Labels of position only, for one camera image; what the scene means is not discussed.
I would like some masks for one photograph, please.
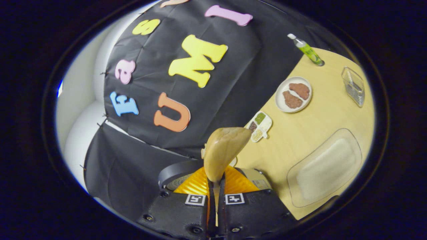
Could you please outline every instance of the foam letter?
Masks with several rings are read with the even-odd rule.
[[[160,8],[162,8],[164,6],[168,6],[168,5],[176,5],[176,4],[186,3],[186,2],[188,2],[188,0],[170,0],[170,1],[162,3],[160,5]]]
[[[140,22],[132,31],[132,34],[134,35],[147,35],[150,34],[156,29],[156,27],[160,24],[159,19],[153,19],[153,20],[144,20]]]
[[[210,17],[210,16],[227,18],[229,20],[235,21],[239,26],[248,25],[249,21],[254,18],[250,14],[242,14],[232,10],[223,9],[219,5],[213,5],[206,11],[205,17]]]
[[[174,132],[181,132],[187,128],[188,122],[190,121],[190,111],[188,108],[173,99],[167,97],[166,93],[161,93],[159,96],[158,106],[166,106],[181,114],[179,121],[174,121],[164,116],[160,110],[157,110],[154,114],[154,125],[165,127]]]
[[[119,117],[123,113],[130,113],[130,112],[132,112],[135,115],[138,115],[139,113],[138,108],[136,107],[136,103],[133,98],[129,98],[129,102],[125,102],[126,99],[128,99],[128,97],[126,97],[125,95],[120,95],[116,98],[116,96],[117,96],[117,93],[112,92],[110,94],[110,99],[113,103],[114,110],[116,110],[116,113]]]
[[[189,35],[182,42],[182,48],[191,57],[173,60],[169,66],[169,75],[182,75],[197,82],[199,88],[204,88],[211,75],[209,73],[199,73],[196,70],[213,70],[214,66],[205,56],[208,56],[212,62],[219,62],[227,51],[228,46],[216,45],[200,40],[195,35]]]
[[[120,60],[116,65],[115,75],[123,84],[128,84],[131,80],[133,71],[135,70],[134,61]]]

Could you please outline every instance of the plastic bottle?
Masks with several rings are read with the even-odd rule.
[[[288,34],[288,37],[294,41],[294,44],[299,48],[310,60],[317,66],[323,66],[325,62],[320,59],[319,55],[308,45],[305,41],[296,38],[292,33]]]

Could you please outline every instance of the seeds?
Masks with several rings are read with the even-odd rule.
[[[255,129],[257,129],[257,125],[255,124],[255,122],[251,122],[249,130],[251,131],[251,133],[254,133]]]
[[[253,133],[252,136],[253,136],[254,140],[258,140],[262,137],[262,135],[263,135],[263,132],[261,130],[257,129],[255,131],[255,133]]]

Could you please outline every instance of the meat patty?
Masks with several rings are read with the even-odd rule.
[[[305,84],[290,83],[289,89],[295,91],[304,100],[307,100],[307,98],[310,96],[310,89]]]
[[[298,108],[302,105],[302,100],[292,95],[289,91],[283,92],[283,96],[285,97],[285,103],[290,108]]]

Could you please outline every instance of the black cloth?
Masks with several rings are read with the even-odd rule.
[[[91,196],[136,221],[159,193],[160,171],[188,160],[103,124],[86,154],[86,188]]]
[[[132,22],[114,46],[106,69],[110,74],[105,77],[105,110],[108,120],[131,136],[185,156],[200,158],[200,149],[215,129],[244,126],[274,94],[302,57],[288,33],[313,47],[349,57],[330,32],[291,9],[282,12],[261,1],[247,0],[191,0],[164,8],[160,4]],[[247,26],[238,26],[221,17],[205,17],[213,5],[249,13],[253,19]],[[132,34],[141,21],[152,19],[161,23],[151,34]],[[215,69],[207,71],[211,78],[204,88],[186,77],[168,74],[173,60],[189,57],[181,44],[191,34],[228,46],[222,60],[213,63]],[[127,85],[114,76],[121,59],[136,63]],[[133,98],[139,114],[117,116],[110,100],[113,91]],[[178,112],[158,107],[162,92],[190,110],[191,120],[184,131],[154,125],[157,110],[174,120],[180,118]]]

